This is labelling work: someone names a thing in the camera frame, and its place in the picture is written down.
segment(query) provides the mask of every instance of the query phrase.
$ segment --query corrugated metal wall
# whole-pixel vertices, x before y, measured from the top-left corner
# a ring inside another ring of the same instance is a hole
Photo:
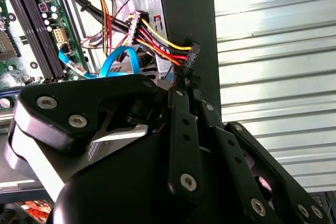
[[[223,122],[336,190],[336,0],[215,0]]]

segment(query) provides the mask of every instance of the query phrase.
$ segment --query green circuit board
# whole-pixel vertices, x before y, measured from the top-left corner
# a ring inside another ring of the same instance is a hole
[[[66,12],[62,9],[62,4],[60,0],[35,0],[36,5],[40,3],[46,3],[48,6],[59,6],[60,9],[57,10],[59,14],[59,18],[53,20],[53,26],[57,28],[63,28],[66,36],[67,43],[69,45],[70,52],[67,54],[73,62],[76,64],[83,66],[83,58],[79,53],[77,48],[77,43],[72,35],[69,21],[67,19]],[[0,98],[7,97],[11,100],[15,101],[16,95],[7,94],[7,91],[10,90],[20,90],[22,86],[24,86],[24,82],[32,80],[30,84],[36,85],[44,83],[43,75],[41,70],[33,69],[32,63],[37,60],[34,57],[34,53],[31,50],[32,45],[28,45],[23,47],[22,42],[19,41],[19,38],[25,36],[24,31],[20,27],[20,23],[18,20],[13,21],[12,13],[13,7],[10,4],[9,0],[0,0],[0,53],[2,52],[2,38],[5,37],[4,34],[7,35],[8,39],[5,38],[6,42],[10,41],[11,48],[13,46],[13,50],[17,54],[16,57],[9,58],[0,58]],[[51,31],[49,35],[53,42],[55,43],[55,47],[59,47],[57,44],[57,40],[55,34]],[[58,81],[72,81],[82,79],[81,76],[77,75],[71,69],[68,70],[63,79]],[[6,109],[0,106],[0,112],[8,111],[11,109]]]

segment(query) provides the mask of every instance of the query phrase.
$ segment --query silver screw head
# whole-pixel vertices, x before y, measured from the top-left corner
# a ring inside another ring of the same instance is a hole
[[[300,212],[304,215],[304,216],[306,216],[307,218],[309,218],[309,212],[308,212],[308,210],[303,206],[303,205],[301,205],[301,204],[298,204],[298,208],[299,208],[299,210],[300,210]]]
[[[311,209],[313,210],[314,214],[319,217],[320,219],[323,219],[323,214],[316,206],[311,206]]]
[[[181,184],[188,191],[194,191],[197,188],[197,182],[193,176],[188,173],[184,173],[181,175]]]
[[[69,117],[69,124],[75,128],[83,128],[88,124],[88,120],[82,115],[72,115]]]
[[[210,111],[214,111],[214,107],[212,107],[210,104],[207,104],[206,108]]]
[[[39,97],[36,100],[37,105],[45,110],[52,110],[57,107],[57,101],[52,97]]]
[[[181,97],[183,96],[183,93],[180,90],[177,90],[176,93]]]
[[[266,209],[265,209],[265,207],[263,206],[263,204],[259,200],[252,199],[251,200],[251,206],[252,206],[253,210],[257,214],[259,214],[262,217],[265,217],[265,215],[266,215]]]
[[[237,131],[243,131],[243,128],[238,124],[235,124],[235,128]]]
[[[145,81],[143,84],[145,84],[145,86],[147,86],[149,88],[153,87],[153,85],[148,81]]]

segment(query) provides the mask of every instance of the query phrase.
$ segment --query capacitor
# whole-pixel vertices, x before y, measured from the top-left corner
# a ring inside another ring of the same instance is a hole
[[[53,13],[53,14],[51,15],[51,17],[52,17],[53,19],[59,19],[59,18],[61,17],[61,15],[60,15],[59,13]]]
[[[53,31],[56,29],[56,26],[47,26],[47,31]]]
[[[51,6],[50,10],[53,12],[53,13],[56,13],[60,10],[60,7],[59,5],[53,5]]]
[[[68,73],[68,72],[69,72],[69,70],[70,70],[70,68],[69,68],[69,67],[65,67],[65,69],[63,69],[63,73]]]
[[[10,71],[13,71],[15,68],[16,68],[15,65],[9,65],[9,66],[8,66],[8,69],[9,69]]]
[[[22,85],[23,87],[25,87],[25,86],[27,86],[27,85],[29,85],[29,84],[31,84],[31,80],[27,80],[27,81],[24,81],[24,82],[21,83],[21,85]]]
[[[50,26],[50,25],[52,25],[53,23],[55,23],[55,21],[54,21],[53,19],[45,19],[45,20],[44,20],[44,24],[45,24],[46,26]]]
[[[51,13],[42,13],[41,16],[42,16],[42,18],[50,18]]]
[[[26,36],[20,36],[20,37],[17,37],[17,41],[24,41],[24,40],[27,40],[27,37]]]
[[[10,109],[14,106],[14,102],[10,97],[2,97],[0,99],[0,106],[5,109]]]

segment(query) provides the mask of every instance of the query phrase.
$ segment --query metal plate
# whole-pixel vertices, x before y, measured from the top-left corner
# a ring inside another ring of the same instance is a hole
[[[165,18],[163,13],[163,3],[162,0],[145,0],[147,12],[149,14],[149,21],[151,26],[164,38],[167,39],[167,31]],[[156,56],[157,69],[159,70],[160,76],[163,78],[171,67],[171,62],[167,60],[162,60]]]

